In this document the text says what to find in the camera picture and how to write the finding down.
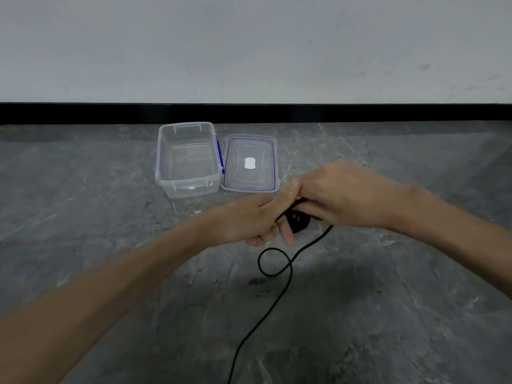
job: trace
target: container lid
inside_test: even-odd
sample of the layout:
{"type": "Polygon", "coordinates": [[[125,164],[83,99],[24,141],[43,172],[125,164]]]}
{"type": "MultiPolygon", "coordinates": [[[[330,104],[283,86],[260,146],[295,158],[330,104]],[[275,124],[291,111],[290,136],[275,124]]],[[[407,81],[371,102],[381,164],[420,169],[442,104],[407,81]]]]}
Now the container lid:
{"type": "Polygon", "coordinates": [[[228,135],[221,187],[243,193],[273,193],[279,188],[277,141],[270,136],[228,135]]]}

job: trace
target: black cord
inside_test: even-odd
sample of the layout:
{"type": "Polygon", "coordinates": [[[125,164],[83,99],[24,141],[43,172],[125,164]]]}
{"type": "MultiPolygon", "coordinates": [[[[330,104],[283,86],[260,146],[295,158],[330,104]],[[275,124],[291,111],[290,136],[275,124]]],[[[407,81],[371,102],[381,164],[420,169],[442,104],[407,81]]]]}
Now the black cord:
{"type": "MultiPolygon", "coordinates": [[[[290,206],[286,211],[288,210],[291,210],[294,206],[298,205],[299,203],[302,203],[306,201],[305,198],[301,198],[299,200],[297,200],[292,206],[290,206]]],[[[281,218],[286,212],[283,212],[276,220],[278,220],[279,218],[281,218]]],[[[293,274],[293,267],[292,267],[292,263],[295,261],[295,259],[297,258],[297,256],[304,250],[308,249],[310,246],[312,245],[315,245],[318,241],[320,241],[322,238],[324,238],[325,236],[327,236],[327,233],[329,233],[331,231],[331,229],[333,228],[333,225],[329,225],[329,227],[326,229],[325,232],[323,232],[319,237],[315,238],[313,241],[311,241],[309,244],[307,245],[304,245],[301,249],[299,249],[297,251],[297,253],[290,259],[290,257],[285,253],[285,251],[279,249],[279,248],[267,248],[265,249],[264,251],[262,251],[259,256],[258,256],[258,268],[259,268],[259,271],[264,274],[266,277],[277,277],[279,275],[281,275],[285,270],[286,268],[290,267],[290,276],[288,277],[288,282],[286,283],[285,285],[285,288],[281,291],[281,293],[279,294],[278,298],[275,300],[275,302],[272,304],[272,306],[270,306],[270,309],[268,309],[267,313],[258,321],[258,323],[256,323],[256,326],[253,327],[253,329],[251,331],[249,331],[249,333],[247,333],[247,335],[244,337],[244,339],[242,340],[242,342],[240,342],[240,344],[238,345],[238,348],[237,348],[237,351],[235,352],[234,354],[234,358],[233,358],[233,363],[231,364],[231,371],[229,372],[229,379],[228,379],[228,384],[231,384],[231,379],[233,377],[233,372],[234,372],[234,364],[236,363],[237,361],[237,357],[238,357],[238,353],[240,352],[240,349],[242,348],[244,342],[246,342],[249,337],[256,331],[256,329],[258,329],[258,327],[263,323],[263,321],[265,319],[267,319],[267,316],[269,316],[269,314],[272,312],[272,310],[274,309],[274,307],[278,304],[279,302],[279,299],[281,299],[283,297],[283,295],[285,294],[286,290],[288,289],[288,287],[290,286],[290,283],[291,283],[291,276],[293,274]],[[261,256],[263,256],[263,253],[265,252],[268,252],[270,250],[276,250],[280,253],[282,253],[283,255],[285,255],[285,258],[288,260],[288,264],[286,264],[281,270],[279,270],[278,272],[276,273],[266,273],[264,270],[262,270],[261,268],[261,264],[260,264],[260,261],[261,261],[261,256]]]]}

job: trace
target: hand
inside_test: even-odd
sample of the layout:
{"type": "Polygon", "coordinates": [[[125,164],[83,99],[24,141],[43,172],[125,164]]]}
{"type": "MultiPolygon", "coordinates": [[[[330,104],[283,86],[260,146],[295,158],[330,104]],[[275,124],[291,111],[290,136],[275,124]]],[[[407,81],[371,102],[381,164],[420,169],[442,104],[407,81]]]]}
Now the hand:
{"type": "Polygon", "coordinates": [[[301,183],[292,180],[276,198],[259,193],[214,207],[190,219],[201,224],[208,246],[217,246],[245,240],[259,246],[272,241],[281,232],[285,242],[293,245],[293,233],[286,217],[275,219],[296,200],[301,183]]]}
{"type": "Polygon", "coordinates": [[[333,225],[391,228],[407,189],[391,179],[348,161],[336,161],[301,177],[295,209],[333,225]]]}

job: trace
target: plastic container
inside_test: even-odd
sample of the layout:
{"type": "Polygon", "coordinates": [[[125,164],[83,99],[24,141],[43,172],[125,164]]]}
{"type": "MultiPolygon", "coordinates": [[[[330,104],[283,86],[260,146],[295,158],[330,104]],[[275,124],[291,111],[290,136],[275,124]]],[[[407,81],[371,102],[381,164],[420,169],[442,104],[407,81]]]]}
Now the plastic container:
{"type": "Polygon", "coordinates": [[[279,188],[277,141],[270,136],[228,135],[221,187],[243,193],[273,193],[279,188]]]}
{"type": "Polygon", "coordinates": [[[168,124],[158,131],[155,180],[170,198],[219,190],[220,146],[210,122],[168,124]]]}

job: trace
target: blue clip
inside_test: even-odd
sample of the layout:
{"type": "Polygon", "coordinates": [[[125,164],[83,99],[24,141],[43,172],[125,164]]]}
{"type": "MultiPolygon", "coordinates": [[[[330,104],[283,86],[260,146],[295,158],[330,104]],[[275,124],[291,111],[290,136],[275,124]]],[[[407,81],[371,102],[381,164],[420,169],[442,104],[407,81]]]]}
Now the blue clip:
{"type": "Polygon", "coordinates": [[[217,139],[216,134],[215,134],[215,140],[217,141],[217,149],[219,150],[219,158],[221,160],[222,175],[224,175],[224,174],[226,174],[226,170],[224,169],[224,162],[222,161],[221,144],[219,143],[219,139],[217,139]]]}

